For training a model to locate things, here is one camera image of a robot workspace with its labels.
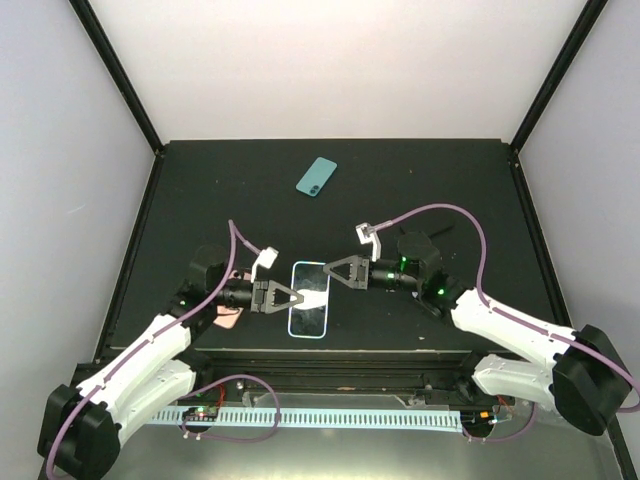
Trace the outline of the pink phone case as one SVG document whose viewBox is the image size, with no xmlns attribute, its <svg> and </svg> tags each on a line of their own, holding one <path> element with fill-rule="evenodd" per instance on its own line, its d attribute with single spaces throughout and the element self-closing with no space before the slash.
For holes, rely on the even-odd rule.
<svg viewBox="0 0 640 480">
<path fill-rule="evenodd" d="M 250 274 L 247 271 L 238 271 L 234 270 L 229 277 L 229 280 L 226 282 L 227 286 L 231 285 L 232 280 L 249 280 Z M 232 329 L 236 322 L 239 320 L 241 314 L 244 309 L 240 307 L 225 307 L 218 306 L 217 314 L 218 316 L 213 321 L 213 324 L 217 327 L 223 329 Z"/>
</svg>

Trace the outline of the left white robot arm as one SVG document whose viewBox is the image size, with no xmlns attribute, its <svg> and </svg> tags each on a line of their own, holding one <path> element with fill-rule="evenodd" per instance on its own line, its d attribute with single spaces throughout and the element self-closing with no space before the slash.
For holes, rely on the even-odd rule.
<svg viewBox="0 0 640 480">
<path fill-rule="evenodd" d="M 234 251 L 203 246 L 167 307 L 100 371 L 48 397 L 37 451 L 50 479 L 101 479 L 126 442 L 169 404 L 202 399 L 215 376 L 193 343 L 220 310 L 273 314 L 304 301 L 274 281 L 235 273 Z"/>
</svg>

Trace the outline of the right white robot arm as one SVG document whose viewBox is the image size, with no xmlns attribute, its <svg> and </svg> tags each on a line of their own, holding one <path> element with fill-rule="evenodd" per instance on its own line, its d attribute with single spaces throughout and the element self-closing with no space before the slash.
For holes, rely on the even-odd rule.
<svg viewBox="0 0 640 480">
<path fill-rule="evenodd" d="M 599 328 L 563 327 L 524 314 L 448 274 L 440 251 L 430 238 L 410 232 L 397 241 L 394 260 L 352 255 L 328 263 L 324 272 L 353 290 L 380 288 L 409 291 L 436 318 L 483 337 L 516 354 L 496 354 L 454 379 L 457 396 L 479 402 L 486 395 L 528 400 L 559 414 L 576 429 L 600 436 L 609 427 L 632 390 L 609 337 Z"/>
</svg>

